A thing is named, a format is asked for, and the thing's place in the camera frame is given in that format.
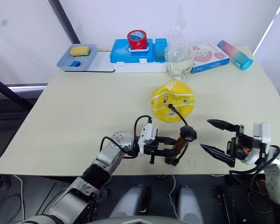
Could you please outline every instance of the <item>floor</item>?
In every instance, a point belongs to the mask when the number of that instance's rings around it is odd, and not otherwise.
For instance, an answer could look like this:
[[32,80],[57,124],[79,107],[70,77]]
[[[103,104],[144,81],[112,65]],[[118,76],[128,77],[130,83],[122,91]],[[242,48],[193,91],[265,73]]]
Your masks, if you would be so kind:
[[[0,100],[0,156],[4,152],[9,141],[16,133],[27,113],[9,100]],[[23,198],[25,202],[25,218],[41,214],[48,210],[50,201],[56,199],[56,195],[61,193],[69,183],[52,180],[39,176],[19,176],[23,180]],[[176,188],[172,194],[173,201],[177,190],[182,185],[188,185],[195,192],[204,218],[205,224],[226,222],[224,208],[220,204],[220,194],[230,194],[234,199],[234,211],[237,223],[270,223],[273,224],[273,212],[262,214],[256,212],[247,201],[248,191],[242,186],[234,184],[228,176],[211,175],[175,175]],[[0,176],[2,181],[10,183],[6,190],[0,189],[0,224],[10,221],[21,221],[22,211],[19,210],[21,194],[21,183],[14,176]],[[159,178],[154,175],[148,176],[114,176],[111,181],[104,186],[105,197],[98,203],[98,209],[94,213],[92,220],[107,218],[117,201],[131,187],[143,184],[152,191],[150,206],[147,215],[175,217],[172,205],[170,204],[168,193],[174,185],[171,175]],[[260,211],[269,211],[270,205],[262,201],[259,196],[253,199],[253,205]]]

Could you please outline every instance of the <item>plastic bag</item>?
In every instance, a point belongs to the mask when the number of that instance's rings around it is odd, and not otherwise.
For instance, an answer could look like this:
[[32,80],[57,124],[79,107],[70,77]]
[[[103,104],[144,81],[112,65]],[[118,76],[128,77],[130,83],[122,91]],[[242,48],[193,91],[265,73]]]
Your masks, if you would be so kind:
[[165,58],[171,76],[180,81],[184,81],[191,72],[195,57],[192,47],[185,42],[185,28],[182,7],[179,6],[170,31],[168,47],[165,49]]

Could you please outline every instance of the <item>beige tabletop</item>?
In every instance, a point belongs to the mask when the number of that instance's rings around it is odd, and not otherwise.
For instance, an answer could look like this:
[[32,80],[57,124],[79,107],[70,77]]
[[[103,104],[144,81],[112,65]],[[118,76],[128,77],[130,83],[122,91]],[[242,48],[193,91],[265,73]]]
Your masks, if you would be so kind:
[[[248,48],[240,48],[252,57]],[[118,130],[133,132],[135,120],[152,115],[151,93],[170,80],[169,73],[90,73],[55,74],[0,158],[0,174],[76,176],[92,163],[101,139]],[[280,146],[280,97],[273,84],[254,61],[241,71],[230,63],[191,74],[186,83],[194,91],[196,104],[186,118],[197,131],[176,166],[149,156],[123,160],[115,175],[227,174],[225,163],[208,155],[200,143],[226,149],[233,133],[206,122],[223,119],[245,125],[252,134],[254,122],[268,121],[272,144]],[[146,121],[139,122],[138,132]],[[153,116],[158,135],[177,139],[182,122],[168,124]],[[240,161],[236,170],[251,168]]]

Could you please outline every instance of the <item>black pole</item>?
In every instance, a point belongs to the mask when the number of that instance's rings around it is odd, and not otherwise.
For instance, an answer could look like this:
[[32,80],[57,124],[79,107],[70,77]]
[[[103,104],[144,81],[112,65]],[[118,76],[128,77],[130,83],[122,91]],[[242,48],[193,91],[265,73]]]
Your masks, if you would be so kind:
[[69,37],[70,41],[74,43],[80,43],[74,28],[72,27],[69,18],[65,14],[62,5],[60,4],[59,0],[48,0],[52,10],[54,11],[55,15],[57,16],[61,26],[63,27],[64,31],[66,32],[67,36]]
[[2,82],[0,82],[0,93],[2,93],[4,96],[14,101],[17,105],[22,107],[24,110],[30,111],[33,107],[33,105],[29,101],[19,97],[16,93],[10,90]]

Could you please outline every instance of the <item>yellow ball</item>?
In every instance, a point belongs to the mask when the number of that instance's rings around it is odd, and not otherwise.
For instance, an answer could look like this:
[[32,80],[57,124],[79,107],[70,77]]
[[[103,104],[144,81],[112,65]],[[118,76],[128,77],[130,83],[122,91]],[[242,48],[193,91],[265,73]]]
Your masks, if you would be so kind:
[[162,121],[177,122],[180,117],[169,107],[172,104],[185,118],[193,110],[195,97],[193,91],[184,82],[170,80],[156,89],[151,96],[151,108],[154,115]]

